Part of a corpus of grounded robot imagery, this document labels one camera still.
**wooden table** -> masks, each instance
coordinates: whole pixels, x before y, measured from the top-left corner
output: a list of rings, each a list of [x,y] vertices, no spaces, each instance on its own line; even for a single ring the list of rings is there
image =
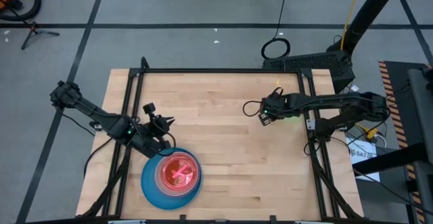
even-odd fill
[[[104,110],[120,113],[128,72],[111,71]],[[334,93],[328,70],[313,70],[313,80],[317,95]],[[242,113],[246,101],[270,94],[277,81],[284,93],[299,92],[295,74],[146,73],[138,116],[148,121],[141,107],[150,102],[154,102],[157,114],[174,116],[170,132],[179,147],[197,156],[204,181],[197,198],[185,208],[160,210],[141,191],[141,172],[147,158],[133,150],[121,217],[179,219],[179,215],[187,215],[187,219],[269,220],[269,215],[276,215],[278,220],[319,220],[311,161],[302,150],[307,142],[303,117],[263,127],[256,116]],[[308,94],[306,79],[304,86]],[[134,94],[133,89],[129,113]],[[253,112],[257,104],[246,109]],[[322,110],[321,116],[329,118],[337,113]],[[341,132],[333,136],[345,141]],[[105,133],[97,133],[93,150],[107,139]],[[85,212],[106,186],[113,149],[114,143],[107,145],[89,163],[77,214]],[[333,140],[328,143],[328,152],[336,187],[362,215],[346,146]],[[327,215],[332,216],[329,192],[322,186]],[[110,213],[114,213],[117,193],[117,189],[113,191]]]

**yellow cable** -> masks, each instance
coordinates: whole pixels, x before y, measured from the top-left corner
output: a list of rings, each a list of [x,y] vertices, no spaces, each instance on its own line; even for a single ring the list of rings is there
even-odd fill
[[[344,25],[344,29],[343,29],[343,35],[342,35],[342,38],[341,38],[340,51],[343,50],[344,37],[346,36],[347,25],[350,22],[350,17],[352,16],[353,8],[355,7],[355,3],[356,2],[357,2],[357,0],[353,0],[352,1],[352,5],[350,6],[349,15],[347,16],[347,21],[346,21],[346,24]]]

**orange and black hazard stripe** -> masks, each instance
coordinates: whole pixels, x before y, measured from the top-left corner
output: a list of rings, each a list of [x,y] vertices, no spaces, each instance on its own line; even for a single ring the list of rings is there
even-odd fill
[[[390,108],[391,112],[391,119],[394,123],[395,132],[397,134],[397,141],[400,148],[406,148],[407,142],[406,142],[406,136],[405,136],[405,130],[403,129],[403,125],[401,123],[400,114],[398,113],[398,107],[396,105],[396,100],[394,97],[394,91],[392,89],[391,81],[390,81],[390,75],[388,74],[388,69],[386,69],[386,63],[383,61],[379,62],[379,68],[380,73],[382,75],[382,80],[384,82],[385,86],[385,93],[387,95],[387,104]],[[410,180],[416,180],[415,176],[415,169],[413,168],[412,164],[408,164],[406,166],[407,174],[409,176]],[[419,197],[418,192],[412,193],[412,199],[415,203],[421,204],[421,198]],[[417,211],[417,218],[421,223],[425,223],[424,221],[424,212],[418,208],[415,208]]]

